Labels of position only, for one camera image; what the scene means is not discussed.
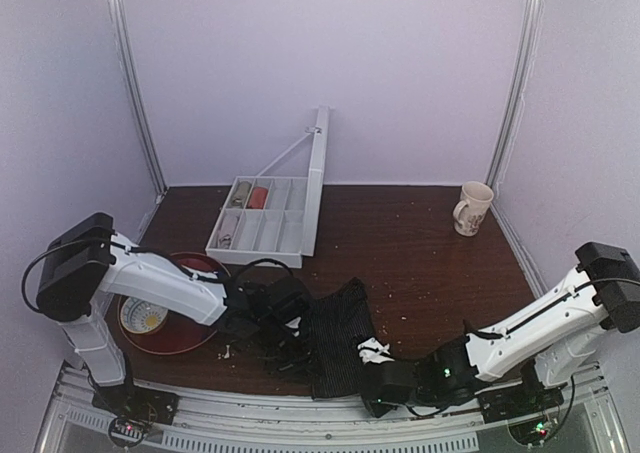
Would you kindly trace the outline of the black striped underwear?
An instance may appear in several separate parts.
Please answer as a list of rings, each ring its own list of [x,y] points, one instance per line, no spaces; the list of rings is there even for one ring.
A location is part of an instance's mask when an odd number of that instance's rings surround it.
[[[311,397],[357,394],[363,371],[357,346],[376,336],[365,284],[353,277],[319,299],[303,290],[300,301],[294,359],[296,371],[310,385]]]

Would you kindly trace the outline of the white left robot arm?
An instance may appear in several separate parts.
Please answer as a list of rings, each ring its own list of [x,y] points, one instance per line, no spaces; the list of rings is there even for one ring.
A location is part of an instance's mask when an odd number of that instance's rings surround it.
[[[197,271],[170,255],[117,233],[113,219],[95,213],[53,240],[25,269],[42,269],[34,299],[25,305],[56,322],[100,387],[120,387],[132,374],[116,346],[96,296],[142,300],[249,339],[278,373],[303,375],[312,363],[312,297],[291,269],[270,284],[246,280],[255,260],[232,274]]]

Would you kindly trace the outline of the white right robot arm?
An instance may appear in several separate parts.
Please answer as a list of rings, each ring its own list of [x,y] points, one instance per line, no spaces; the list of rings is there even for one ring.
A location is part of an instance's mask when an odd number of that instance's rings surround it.
[[[546,294],[493,325],[461,336],[418,360],[401,360],[371,337],[358,346],[360,397],[375,418],[404,407],[432,415],[464,405],[514,369],[537,393],[565,385],[610,331],[639,327],[639,268],[620,247],[588,242],[577,265]]]

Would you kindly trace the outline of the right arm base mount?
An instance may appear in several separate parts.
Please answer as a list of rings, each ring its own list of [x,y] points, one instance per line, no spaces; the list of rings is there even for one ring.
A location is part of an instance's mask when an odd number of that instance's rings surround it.
[[[478,400],[485,424],[507,421],[512,440],[528,449],[544,447],[565,426],[576,398],[574,376],[568,383],[545,387],[537,379],[535,361],[521,368],[522,382],[485,390]]]

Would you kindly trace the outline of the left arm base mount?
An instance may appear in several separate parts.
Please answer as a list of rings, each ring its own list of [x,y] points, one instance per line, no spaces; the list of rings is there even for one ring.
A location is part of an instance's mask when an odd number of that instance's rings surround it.
[[[134,383],[130,376],[115,386],[103,386],[92,375],[92,405],[113,415],[107,426],[107,437],[125,451],[140,445],[156,425],[173,424],[179,404],[175,393],[146,388]]]

